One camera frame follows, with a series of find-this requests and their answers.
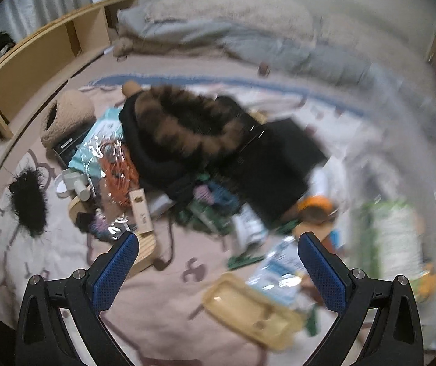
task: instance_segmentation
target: wooden shelf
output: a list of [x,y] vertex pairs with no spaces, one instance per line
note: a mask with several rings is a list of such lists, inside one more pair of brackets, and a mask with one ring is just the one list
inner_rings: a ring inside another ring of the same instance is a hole
[[110,45],[108,26],[116,24],[116,11],[137,1],[104,0],[77,9],[0,58],[0,169],[48,100]]
[[68,67],[76,72],[108,47],[107,18],[114,26],[116,10],[136,2],[105,0],[77,9],[43,26],[0,58],[0,135],[13,136],[18,125],[12,122],[20,121],[18,115],[27,111],[25,105],[41,88],[49,82],[56,85],[54,77],[69,73]]

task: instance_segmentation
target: blue rug border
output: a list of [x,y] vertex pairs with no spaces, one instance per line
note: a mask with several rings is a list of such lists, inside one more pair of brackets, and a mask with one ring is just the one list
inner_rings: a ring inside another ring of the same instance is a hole
[[339,102],[331,97],[318,94],[317,92],[311,92],[307,88],[296,87],[291,85],[282,85],[277,83],[265,83],[263,81],[256,81],[251,79],[245,79],[240,77],[211,77],[207,75],[147,75],[147,74],[113,74],[107,77],[94,80],[89,85],[97,86],[111,86],[111,85],[123,85],[126,81],[134,80],[141,84],[146,85],[162,85],[171,84],[176,86],[184,85],[199,85],[199,84],[219,84],[223,83],[230,86],[239,87],[256,87],[268,91],[281,92],[283,94],[296,94],[300,96],[307,96],[314,98],[324,104],[341,109],[343,111],[354,114],[357,117],[365,117],[365,113],[360,109],[347,106],[346,104]]

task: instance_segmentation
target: orange object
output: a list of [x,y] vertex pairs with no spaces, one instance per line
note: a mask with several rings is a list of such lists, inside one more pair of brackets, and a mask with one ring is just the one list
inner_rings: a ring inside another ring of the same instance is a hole
[[308,196],[306,199],[297,203],[297,210],[299,212],[302,212],[309,207],[320,208],[327,214],[333,212],[333,203],[323,195]]
[[323,195],[313,195],[298,201],[297,212],[301,221],[323,224],[334,218],[334,205]]
[[[129,158],[126,146],[115,144],[115,142],[119,142],[119,140],[104,140],[99,145],[103,155],[100,165],[106,176],[106,187],[110,191],[111,198],[121,206],[129,206],[128,193],[140,188],[139,174]],[[108,146],[115,150],[112,161],[104,152]]]
[[427,274],[420,278],[418,295],[422,299],[427,299],[436,292],[436,274]]

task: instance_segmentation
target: brown fur trim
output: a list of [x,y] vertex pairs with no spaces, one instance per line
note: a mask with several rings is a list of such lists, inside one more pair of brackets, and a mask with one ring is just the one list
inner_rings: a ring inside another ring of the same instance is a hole
[[[200,109],[204,116],[222,126],[221,134],[195,133],[182,126],[165,106],[184,111]],[[157,144],[184,157],[201,152],[204,161],[214,160],[236,151],[243,139],[243,126],[228,107],[209,97],[196,96],[169,85],[142,92],[135,102],[135,115],[139,128],[151,134]]]

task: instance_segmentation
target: plastic bag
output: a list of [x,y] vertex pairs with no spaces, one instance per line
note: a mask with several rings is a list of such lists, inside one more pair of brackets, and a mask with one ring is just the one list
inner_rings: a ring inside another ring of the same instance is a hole
[[354,178],[351,264],[371,278],[391,281],[405,275],[412,283],[423,271],[423,228],[404,195],[402,176],[388,155],[372,145],[352,154],[346,160]]
[[246,283],[275,302],[291,307],[305,275],[306,268],[297,255],[297,240],[288,236],[267,254]]
[[113,221],[108,221],[98,209],[89,229],[97,239],[113,242],[119,239],[124,232],[136,232],[137,226],[131,212],[123,213]]
[[90,178],[104,176],[99,164],[99,159],[103,156],[99,144],[103,139],[123,138],[123,128],[118,118],[120,110],[121,108],[111,107],[96,121],[69,162],[69,168],[86,173]]
[[239,213],[232,216],[232,222],[235,237],[234,256],[250,256],[267,240],[268,229],[247,203],[243,204]]

